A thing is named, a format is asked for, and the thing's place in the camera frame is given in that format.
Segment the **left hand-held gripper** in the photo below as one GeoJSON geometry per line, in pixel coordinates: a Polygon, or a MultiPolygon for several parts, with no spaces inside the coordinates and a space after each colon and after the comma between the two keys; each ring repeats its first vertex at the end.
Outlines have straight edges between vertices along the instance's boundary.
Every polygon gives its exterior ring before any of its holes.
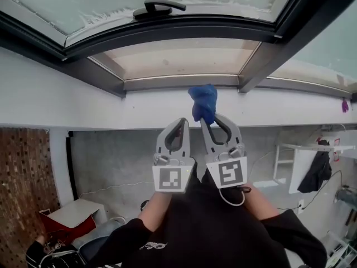
{"type": "Polygon", "coordinates": [[[196,161],[190,156],[190,130],[185,118],[170,123],[157,137],[152,166],[156,192],[185,192],[196,161]]]}

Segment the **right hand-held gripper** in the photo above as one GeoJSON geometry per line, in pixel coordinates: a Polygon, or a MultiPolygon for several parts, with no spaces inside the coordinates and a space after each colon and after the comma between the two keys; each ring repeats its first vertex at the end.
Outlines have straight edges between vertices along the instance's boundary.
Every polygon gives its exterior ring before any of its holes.
{"type": "Polygon", "coordinates": [[[207,155],[206,167],[218,189],[246,184],[248,181],[248,164],[239,127],[222,114],[215,114],[216,124],[226,133],[224,142],[227,149],[220,152],[221,144],[217,142],[209,124],[200,120],[207,155]]]}

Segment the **blue cleaning cloth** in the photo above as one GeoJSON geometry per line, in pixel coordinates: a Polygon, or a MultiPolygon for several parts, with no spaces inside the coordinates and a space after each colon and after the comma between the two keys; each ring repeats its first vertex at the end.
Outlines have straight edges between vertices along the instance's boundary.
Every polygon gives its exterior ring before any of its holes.
{"type": "Polygon", "coordinates": [[[202,85],[200,87],[191,87],[188,89],[188,94],[194,101],[192,106],[192,116],[195,122],[203,119],[207,124],[211,125],[215,121],[216,102],[218,92],[211,85],[202,85]]]}

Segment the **dark window frame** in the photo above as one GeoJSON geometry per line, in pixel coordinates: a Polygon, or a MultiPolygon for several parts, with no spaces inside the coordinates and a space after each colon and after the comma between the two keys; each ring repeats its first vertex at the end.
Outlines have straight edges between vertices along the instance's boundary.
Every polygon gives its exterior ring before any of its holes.
{"type": "Polygon", "coordinates": [[[357,0],[168,0],[186,5],[135,20],[145,0],[0,0],[0,47],[119,97],[212,84],[357,99],[357,80],[297,61],[357,0]]]}

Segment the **person's left forearm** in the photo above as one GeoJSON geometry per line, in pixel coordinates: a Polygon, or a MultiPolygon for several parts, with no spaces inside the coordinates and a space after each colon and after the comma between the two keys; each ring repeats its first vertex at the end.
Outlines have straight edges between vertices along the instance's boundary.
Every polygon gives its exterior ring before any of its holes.
{"type": "Polygon", "coordinates": [[[149,231],[154,232],[160,227],[171,199],[172,194],[166,192],[155,192],[153,196],[151,196],[138,216],[149,231]]]}

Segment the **person's right forearm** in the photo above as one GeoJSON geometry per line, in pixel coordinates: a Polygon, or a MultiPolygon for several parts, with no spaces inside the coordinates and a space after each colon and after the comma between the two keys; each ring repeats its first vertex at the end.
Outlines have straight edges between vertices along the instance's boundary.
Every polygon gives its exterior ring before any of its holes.
{"type": "Polygon", "coordinates": [[[278,209],[269,202],[259,189],[250,184],[247,184],[246,187],[250,189],[250,192],[245,194],[243,205],[257,220],[263,221],[279,215],[278,209]]]}

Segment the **white metal rack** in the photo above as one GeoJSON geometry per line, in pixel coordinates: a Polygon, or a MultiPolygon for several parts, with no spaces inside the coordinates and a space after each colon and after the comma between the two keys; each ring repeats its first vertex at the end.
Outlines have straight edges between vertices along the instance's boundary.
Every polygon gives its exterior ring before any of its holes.
{"type": "Polygon", "coordinates": [[[318,152],[327,152],[327,153],[343,153],[345,150],[354,150],[356,146],[325,146],[317,144],[309,144],[306,146],[300,145],[291,145],[286,143],[281,143],[276,147],[276,156],[274,161],[273,169],[273,180],[278,184],[283,184],[282,179],[277,178],[277,169],[278,165],[289,164],[292,165],[291,181],[289,187],[289,193],[294,194],[298,192],[298,187],[300,186],[302,180],[306,176],[310,166],[318,152]],[[292,159],[280,160],[279,153],[282,151],[282,148],[293,151],[292,159]]]}

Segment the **person's black shirt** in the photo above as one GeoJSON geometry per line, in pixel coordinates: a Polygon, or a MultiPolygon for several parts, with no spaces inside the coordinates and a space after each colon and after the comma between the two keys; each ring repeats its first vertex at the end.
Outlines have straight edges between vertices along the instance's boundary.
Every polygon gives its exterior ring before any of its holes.
{"type": "Polygon", "coordinates": [[[137,217],[114,230],[85,268],[291,268],[295,253],[308,268],[325,268],[323,244],[292,210],[259,221],[243,205],[250,189],[218,189],[209,173],[192,172],[173,194],[158,229],[137,217]]]}

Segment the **black jacket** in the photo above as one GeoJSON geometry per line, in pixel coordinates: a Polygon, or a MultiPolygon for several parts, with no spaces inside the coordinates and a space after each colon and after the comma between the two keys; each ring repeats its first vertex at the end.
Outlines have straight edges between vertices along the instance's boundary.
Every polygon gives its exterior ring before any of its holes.
{"type": "Polygon", "coordinates": [[[318,151],[315,155],[310,169],[298,187],[300,193],[317,192],[324,181],[332,176],[330,157],[328,152],[318,151]]]}

